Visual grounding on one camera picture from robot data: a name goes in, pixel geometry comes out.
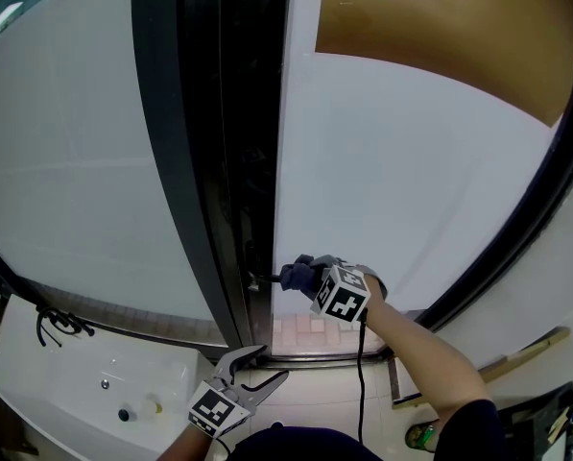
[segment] white sink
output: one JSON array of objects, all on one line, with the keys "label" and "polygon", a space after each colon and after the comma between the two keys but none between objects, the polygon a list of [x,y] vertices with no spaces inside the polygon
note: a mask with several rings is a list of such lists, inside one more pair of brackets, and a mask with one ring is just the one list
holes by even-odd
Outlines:
[{"label": "white sink", "polygon": [[[43,324],[62,348],[44,332],[41,347],[35,307],[11,297],[0,331],[0,397],[80,459],[156,459],[186,426],[187,401],[213,370],[193,349],[100,329],[66,336]],[[148,407],[154,403],[161,413]],[[128,422],[118,418],[122,408]]]}]

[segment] fiducial marker cube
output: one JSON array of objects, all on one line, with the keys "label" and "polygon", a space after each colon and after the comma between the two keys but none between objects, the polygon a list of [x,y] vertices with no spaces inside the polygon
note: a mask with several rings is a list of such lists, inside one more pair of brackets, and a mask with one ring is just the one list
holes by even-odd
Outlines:
[{"label": "fiducial marker cube", "polygon": [[213,439],[230,432],[251,416],[243,406],[230,400],[205,381],[188,402],[188,420]]},{"label": "fiducial marker cube", "polygon": [[363,272],[333,265],[311,309],[323,317],[354,323],[370,297]]}]

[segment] black sleeve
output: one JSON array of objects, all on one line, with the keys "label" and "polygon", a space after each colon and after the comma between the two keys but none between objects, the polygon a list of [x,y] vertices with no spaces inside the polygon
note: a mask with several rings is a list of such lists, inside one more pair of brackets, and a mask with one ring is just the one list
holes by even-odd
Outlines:
[{"label": "black sleeve", "polygon": [[512,459],[495,405],[488,400],[467,404],[455,413],[440,434],[435,461]]}]

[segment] glove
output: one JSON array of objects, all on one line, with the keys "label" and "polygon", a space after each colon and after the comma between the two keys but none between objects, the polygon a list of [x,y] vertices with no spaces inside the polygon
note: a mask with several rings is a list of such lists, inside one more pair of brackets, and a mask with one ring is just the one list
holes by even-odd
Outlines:
[{"label": "glove", "polygon": [[324,255],[317,258],[310,255],[299,256],[293,264],[282,266],[282,270],[279,273],[279,283],[282,290],[299,290],[305,297],[314,301],[322,287],[322,282],[326,279],[333,265],[336,264],[344,268],[354,267],[364,274],[376,277],[380,283],[382,298],[386,299],[388,295],[386,285],[371,268],[362,265],[352,265],[332,255]]}]

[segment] person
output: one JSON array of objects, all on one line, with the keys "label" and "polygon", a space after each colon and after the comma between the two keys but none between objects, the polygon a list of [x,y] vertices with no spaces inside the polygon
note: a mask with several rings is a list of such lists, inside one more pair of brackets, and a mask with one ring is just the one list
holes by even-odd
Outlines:
[{"label": "person", "polygon": [[[442,432],[434,459],[510,459],[502,425],[487,387],[471,363],[438,336],[384,302],[379,280],[365,274],[371,291],[367,326],[401,360],[439,417]],[[159,461],[201,461],[212,439],[189,425]],[[351,437],[327,428],[284,426],[240,442],[229,461],[378,460]]]}]

